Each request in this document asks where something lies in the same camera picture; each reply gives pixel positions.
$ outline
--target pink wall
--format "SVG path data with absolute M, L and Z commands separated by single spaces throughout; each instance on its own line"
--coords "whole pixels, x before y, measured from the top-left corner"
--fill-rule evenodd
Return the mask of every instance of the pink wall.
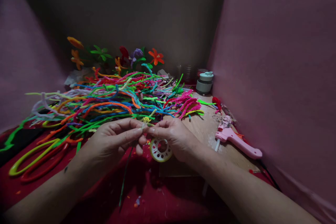
M 336 0 L 224 0 L 213 94 L 285 194 L 336 218 Z
M 26 0 L 0 0 L 0 133 L 30 114 L 38 97 L 26 92 L 64 90 L 72 68 Z

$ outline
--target left hand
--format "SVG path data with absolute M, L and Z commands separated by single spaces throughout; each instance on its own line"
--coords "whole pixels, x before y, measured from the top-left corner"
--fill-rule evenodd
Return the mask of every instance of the left hand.
M 142 155 L 147 140 L 140 127 L 143 122 L 126 118 L 101 125 L 69 163 L 68 172 L 96 179 L 108 173 L 134 142 L 135 151 Z

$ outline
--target wooden table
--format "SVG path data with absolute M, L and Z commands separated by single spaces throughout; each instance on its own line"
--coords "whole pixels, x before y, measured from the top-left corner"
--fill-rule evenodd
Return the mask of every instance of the wooden table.
M 192 93 L 193 97 L 201 99 L 205 102 L 212 102 L 212 95 L 199 95 L 196 92 Z M 204 111 L 204 116 L 192 115 L 189 121 L 188 117 L 183 119 L 183 123 L 186 127 L 196 136 L 196 138 L 205 145 L 215 149 L 216 140 L 215 134 L 219 122 L 215 115 L 215 108 L 212 106 L 202 105 L 201 110 Z M 230 141 L 221 143 L 218 149 L 218 153 L 228 158 L 232 163 L 239 166 L 243 170 L 253 170 L 255 172 L 260 171 L 258 164 L 255 160 L 247 157 L 238 148 L 236 148 Z M 185 164 L 179 162 L 175 157 L 172 157 L 165 163 L 160 164 L 160 176 L 161 177 L 179 177 L 179 176 L 197 176 L 198 174 L 188 168 Z

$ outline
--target fingernail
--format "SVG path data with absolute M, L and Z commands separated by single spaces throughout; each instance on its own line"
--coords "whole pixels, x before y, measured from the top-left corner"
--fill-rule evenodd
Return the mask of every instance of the fingernail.
M 154 129 L 153 128 L 149 128 L 148 130 L 147 130 L 147 132 L 149 133 L 149 134 L 153 134 L 154 133 Z

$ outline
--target right hand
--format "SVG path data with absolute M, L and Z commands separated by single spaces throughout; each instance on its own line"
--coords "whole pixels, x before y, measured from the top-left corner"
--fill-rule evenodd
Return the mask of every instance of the right hand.
M 200 144 L 178 118 L 160 121 L 154 127 L 145 128 L 144 132 L 156 138 L 166 139 L 180 162 L 187 162 L 194 153 L 194 148 Z

